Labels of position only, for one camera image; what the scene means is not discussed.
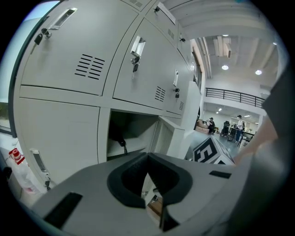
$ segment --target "person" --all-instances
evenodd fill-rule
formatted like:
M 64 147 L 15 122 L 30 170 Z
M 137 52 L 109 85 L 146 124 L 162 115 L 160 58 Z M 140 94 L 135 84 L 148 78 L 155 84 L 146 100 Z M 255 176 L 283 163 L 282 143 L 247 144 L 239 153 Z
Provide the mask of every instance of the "person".
M 208 122 L 209 122 L 209 127 L 208 127 L 209 134 L 211 134 L 213 132 L 214 128 L 215 128 L 215 123 L 214 123 L 212 117 L 210 118 L 210 120 L 208 120 Z
M 239 142 L 242 130 L 243 130 L 243 121 L 242 121 L 242 116 L 238 115 L 238 125 L 236 126 L 238 128 L 238 130 L 236 131 L 236 141 L 235 143 Z

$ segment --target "locker shelf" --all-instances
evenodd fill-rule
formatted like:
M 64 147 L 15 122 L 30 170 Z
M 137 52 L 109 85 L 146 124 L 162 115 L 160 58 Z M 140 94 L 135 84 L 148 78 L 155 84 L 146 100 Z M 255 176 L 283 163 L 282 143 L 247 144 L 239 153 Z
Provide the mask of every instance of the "locker shelf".
M 125 132 L 123 133 L 123 137 L 126 141 L 126 148 L 129 153 L 137 151 L 137 150 L 141 150 L 147 147 L 146 143 L 144 143 L 140 138 L 135 137 L 131 133 Z M 121 147 L 117 141 L 108 139 L 106 156 L 111 157 L 111 156 L 116 156 L 120 154 L 124 154 L 124 148 Z

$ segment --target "ceiling light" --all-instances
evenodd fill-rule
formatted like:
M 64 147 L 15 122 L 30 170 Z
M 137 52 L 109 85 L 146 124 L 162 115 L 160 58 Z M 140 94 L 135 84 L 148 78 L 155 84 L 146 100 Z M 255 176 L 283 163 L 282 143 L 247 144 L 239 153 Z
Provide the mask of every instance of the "ceiling light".
M 257 71 L 255 71 L 255 74 L 256 74 L 256 75 L 261 75 L 261 74 L 262 74 L 262 71 L 257 70 Z
M 223 70 L 227 70 L 229 67 L 228 67 L 227 65 L 223 65 L 221 68 L 222 68 Z

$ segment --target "locker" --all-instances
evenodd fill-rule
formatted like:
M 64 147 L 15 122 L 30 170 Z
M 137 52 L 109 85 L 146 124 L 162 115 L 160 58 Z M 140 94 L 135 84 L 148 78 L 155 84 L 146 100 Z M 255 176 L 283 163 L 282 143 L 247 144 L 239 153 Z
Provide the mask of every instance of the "locker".
M 178 115 L 182 115 L 184 111 L 185 101 L 187 97 L 189 81 L 193 80 L 191 72 L 188 70 L 186 63 L 184 62 L 182 56 L 174 51 L 174 68 L 178 73 L 177 85 L 170 88 L 167 93 L 167 99 L 165 103 L 165 110 Z M 173 89 L 179 89 L 179 98 L 176 98 L 176 92 Z
M 177 46 L 177 33 L 178 33 L 178 21 L 175 24 L 162 12 L 159 10 L 155 12 L 155 8 L 158 6 L 158 1 L 153 5 L 153 7 L 147 13 L 147 19 L 157 25 L 169 41 L 176 47 Z
M 151 1 L 151 0 L 121 0 L 123 2 L 126 2 L 130 6 L 134 7 L 135 9 L 142 11 L 143 8 Z
M 42 28 L 52 34 L 32 51 L 22 84 L 102 95 L 113 56 L 138 14 L 118 0 L 71 0 L 57 7 L 60 14 L 33 37 Z
M 188 65 L 190 65 L 190 40 L 182 29 L 181 25 L 178 24 L 178 41 L 177 41 L 177 49 L 180 54 L 186 61 Z
M 123 60 L 113 97 L 163 109 L 166 93 L 173 88 L 175 48 L 144 19 Z M 133 73 L 131 60 L 140 54 Z
M 40 176 L 48 172 L 52 182 L 59 184 L 98 164 L 99 107 L 20 98 L 19 109 L 26 158 L 33 160 Z

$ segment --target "balcony railing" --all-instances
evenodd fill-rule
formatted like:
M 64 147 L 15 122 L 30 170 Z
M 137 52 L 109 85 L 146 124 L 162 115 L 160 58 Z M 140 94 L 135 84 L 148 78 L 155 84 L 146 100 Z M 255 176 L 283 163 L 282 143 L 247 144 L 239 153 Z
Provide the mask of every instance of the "balcony railing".
M 218 88 L 206 88 L 206 97 L 221 98 L 262 108 L 263 98 Z

